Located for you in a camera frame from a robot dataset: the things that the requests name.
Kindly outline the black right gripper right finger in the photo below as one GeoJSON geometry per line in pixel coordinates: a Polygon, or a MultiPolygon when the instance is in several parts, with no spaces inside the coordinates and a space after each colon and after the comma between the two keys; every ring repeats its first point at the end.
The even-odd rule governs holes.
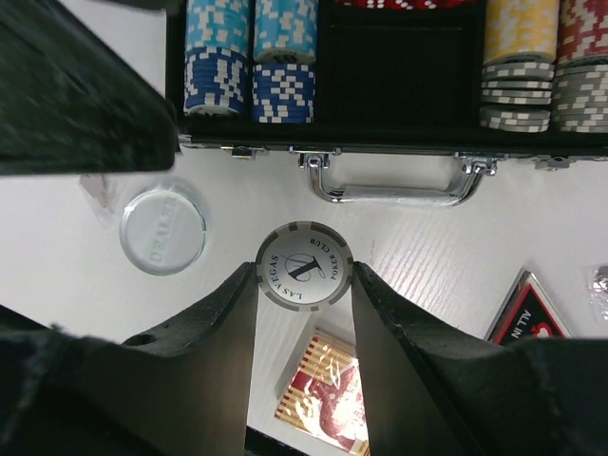
{"type": "Polygon", "coordinates": [[[462,332],[353,266],[352,313],[374,455],[603,455],[607,343],[462,332]]]}

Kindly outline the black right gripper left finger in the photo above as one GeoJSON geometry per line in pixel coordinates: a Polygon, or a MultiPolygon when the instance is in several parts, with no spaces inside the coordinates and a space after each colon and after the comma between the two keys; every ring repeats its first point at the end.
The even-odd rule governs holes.
{"type": "Polygon", "coordinates": [[[5,455],[240,455],[257,280],[241,264],[215,291],[114,343],[1,311],[5,455]]]}

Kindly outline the red card deck box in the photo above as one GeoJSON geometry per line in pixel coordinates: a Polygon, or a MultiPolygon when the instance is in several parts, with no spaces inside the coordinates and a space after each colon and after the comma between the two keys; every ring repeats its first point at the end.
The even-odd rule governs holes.
{"type": "Polygon", "coordinates": [[[349,455],[369,455],[371,447],[354,347],[316,329],[279,397],[275,418],[349,455]]]}

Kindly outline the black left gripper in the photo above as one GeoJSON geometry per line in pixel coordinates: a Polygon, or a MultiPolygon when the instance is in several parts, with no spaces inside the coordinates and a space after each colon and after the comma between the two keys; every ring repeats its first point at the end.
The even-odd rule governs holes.
{"type": "Polygon", "coordinates": [[[1,173],[156,172],[172,105],[59,1],[1,4],[1,173]]]}

